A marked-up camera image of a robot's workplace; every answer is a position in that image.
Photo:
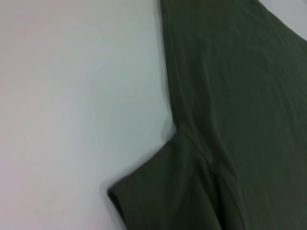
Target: white backdrop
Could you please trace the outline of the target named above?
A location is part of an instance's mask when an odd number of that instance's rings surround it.
[[[307,38],[304,0],[267,8]],[[0,229],[121,230],[106,188],[171,136],[156,0],[0,2]]]

